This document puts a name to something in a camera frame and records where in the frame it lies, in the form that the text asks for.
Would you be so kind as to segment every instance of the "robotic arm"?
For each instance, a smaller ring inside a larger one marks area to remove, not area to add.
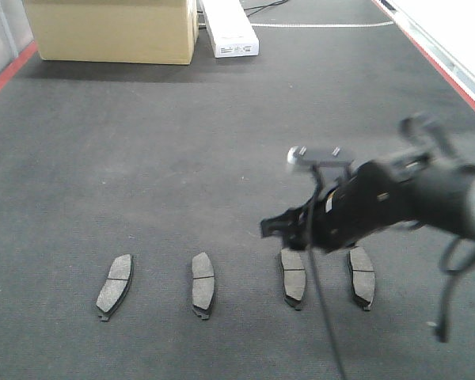
[[[352,172],[352,156],[340,148],[294,147],[287,161],[310,171],[317,182],[311,199],[298,208],[264,219],[262,237],[280,236],[283,245],[327,253],[352,247],[369,234],[398,222],[428,225],[456,236],[441,261],[450,276],[437,335],[447,341],[447,303],[455,280],[475,265],[475,251],[460,268],[448,261],[461,239],[475,241],[475,165],[465,163],[430,116],[416,114],[400,124],[412,148],[378,158]]]

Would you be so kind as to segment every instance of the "red floor stripe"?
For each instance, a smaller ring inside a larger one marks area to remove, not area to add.
[[[33,53],[37,51],[37,44],[35,41],[31,42],[19,56],[12,61],[12,63],[0,74],[0,91],[6,86],[7,82],[16,75],[16,73],[24,66],[25,63],[32,57]]]
[[[383,4],[380,3],[379,0],[373,0],[373,2],[376,4],[380,10],[382,10],[383,13],[387,14],[387,12],[383,9]],[[405,34],[405,36],[408,37],[408,39],[412,42],[412,44],[422,53],[425,59],[428,60],[428,62],[436,69],[436,71],[439,72],[440,75],[442,75],[443,79],[447,83],[449,83],[453,89],[456,90],[456,92],[459,94],[460,97],[463,98],[463,100],[468,103],[468,105],[472,108],[473,111],[475,111],[475,100],[448,74],[447,69],[444,67],[440,66],[429,54],[427,51],[424,50],[423,47],[421,47],[417,41],[410,36],[401,26],[396,25],[402,32]]]

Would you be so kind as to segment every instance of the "black wire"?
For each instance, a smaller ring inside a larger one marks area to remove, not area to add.
[[[469,272],[475,266],[475,250],[470,253],[458,268],[450,268],[449,261],[461,242],[460,237],[456,237],[445,249],[440,259],[440,270],[450,276],[443,288],[442,300],[440,302],[439,323],[435,329],[435,335],[438,339],[446,343],[449,340],[449,307],[450,299],[454,292],[454,288],[462,275]]]
[[[272,6],[281,6],[282,4],[285,4],[286,2],[289,2],[290,0],[278,0],[276,2],[271,2],[269,4],[266,4],[264,6],[250,6],[249,8],[243,8],[243,10],[246,12],[248,10],[256,10],[255,12],[251,12],[250,14],[247,14],[247,17],[250,17],[254,15],[255,13],[260,12],[261,10],[265,10],[266,8],[271,8]]]
[[[320,306],[322,309],[322,315],[324,316],[324,323],[325,327],[327,328],[329,334],[329,342],[332,348],[332,354],[334,355],[334,359],[336,361],[336,367],[340,372],[340,376],[342,380],[347,380],[347,374],[345,372],[343,366],[343,360],[341,358],[340,349],[338,347],[338,342],[336,340],[336,334],[334,332],[333,322],[331,320],[331,316],[329,315],[329,309],[327,304],[325,303],[324,294],[322,291],[322,285],[320,276],[318,273],[317,265],[315,263],[315,253],[314,253],[314,244],[313,244],[313,220],[314,220],[314,211],[315,211],[315,203],[322,191],[323,187],[323,180],[321,173],[318,171],[317,166],[313,166],[312,168],[313,176],[315,177],[315,181],[317,182],[317,187],[315,188],[315,192],[313,193],[313,197],[310,202],[310,208],[308,209],[308,220],[306,221],[306,228],[308,232],[308,254],[310,256],[310,266],[312,270],[312,275],[315,280],[315,288],[317,289],[318,300],[320,302]]]

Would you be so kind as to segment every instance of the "floor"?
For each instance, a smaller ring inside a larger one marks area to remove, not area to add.
[[[371,2],[289,2],[255,22],[377,23]],[[190,66],[43,62],[0,92],[0,379],[338,378],[309,277],[283,300],[280,242],[259,221],[304,203],[289,147],[344,146],[356,165],[404,149],[397,123],[426,110],[475,162],[475,114],[394,25],[256,28],[260,55]],[[362,241],[378,289],[351,297],[346,253],[317,256],[351,379],[475,379],[475,272],[432,335],[450,236],[424,228]],[[191,311],[193,256],[215,267],[209,321]],[[135,276],[101,323],[114,257]],[[308,256],[302,259],[309,268]]]

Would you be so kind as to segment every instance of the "wall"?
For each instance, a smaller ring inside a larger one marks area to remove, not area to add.
[[[475,0],[392,0],[475,76]]]
[[[0,0],[0,72],[32,40],[21,0]]]

